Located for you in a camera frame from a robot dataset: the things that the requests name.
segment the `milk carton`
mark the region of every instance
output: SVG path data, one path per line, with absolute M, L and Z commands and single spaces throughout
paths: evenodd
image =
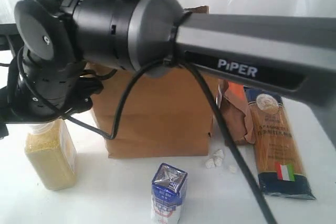
M 187 191 L 188 173 L 162 163 L 152 180 L 152 222 L 177 224 Z

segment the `white tabletop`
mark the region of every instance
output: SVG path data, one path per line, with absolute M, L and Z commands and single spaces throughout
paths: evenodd
M 0 69 L 1 87 L 6 71 Z M 286 99 L 285 106 L 317 200 L 266 199 L 279 223 L 335 223 L 336 151 L 307 106 Z M 77 118 L 93 124 L 89 112 Z M 9 136 L 0 141 L 0 223 L 150 223 L 151 180 L 162 162 L 188 172 L 180 224 L 265 223 L 241 171 L 229 171 L 237 165 L 218 133 L 211 153 L 223 148 L 224 164 L 206 169 L 207 157 L 108 159 L 101 137 L 67 124 L 78 153 L 78 181 L 60 191 L 46 190 L 26 158 L 25 127 L 9 125 Z M 256 174 L 252 146 L 240 150 Z

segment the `spaghetti package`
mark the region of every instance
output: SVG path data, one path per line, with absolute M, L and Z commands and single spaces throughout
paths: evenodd
M 281 97 L 244 89 L 254 124 L 260 190 L 275 196 L 316 199 L 304 174 Z

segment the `clear plastic jar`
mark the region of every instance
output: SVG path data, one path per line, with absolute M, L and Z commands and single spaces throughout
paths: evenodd
M 59 190 L 76 182 L 76 149 L 62 119 L 29 125 L 25 153 L 45 187 Z

